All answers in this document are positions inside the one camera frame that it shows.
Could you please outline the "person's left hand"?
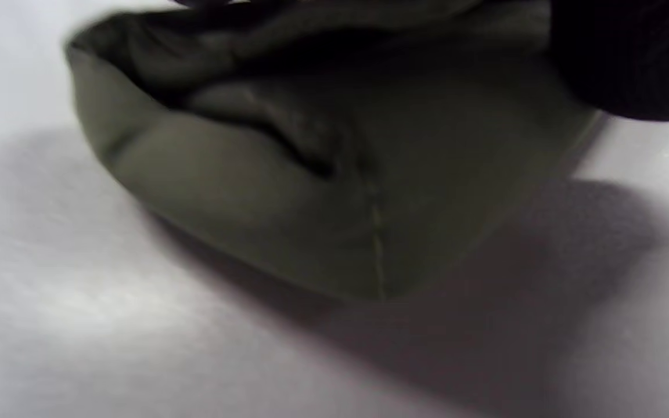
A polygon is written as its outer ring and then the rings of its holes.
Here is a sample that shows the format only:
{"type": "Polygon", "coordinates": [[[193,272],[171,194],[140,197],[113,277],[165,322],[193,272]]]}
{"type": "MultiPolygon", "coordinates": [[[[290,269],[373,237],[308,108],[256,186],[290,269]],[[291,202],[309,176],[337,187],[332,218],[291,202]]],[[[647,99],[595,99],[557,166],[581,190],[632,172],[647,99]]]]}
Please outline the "person's left hand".
{"type": "Polygon", "coordinates": [[[589,105],[669,121],[669,1],[552,1],[549,54],[589,105]]]}

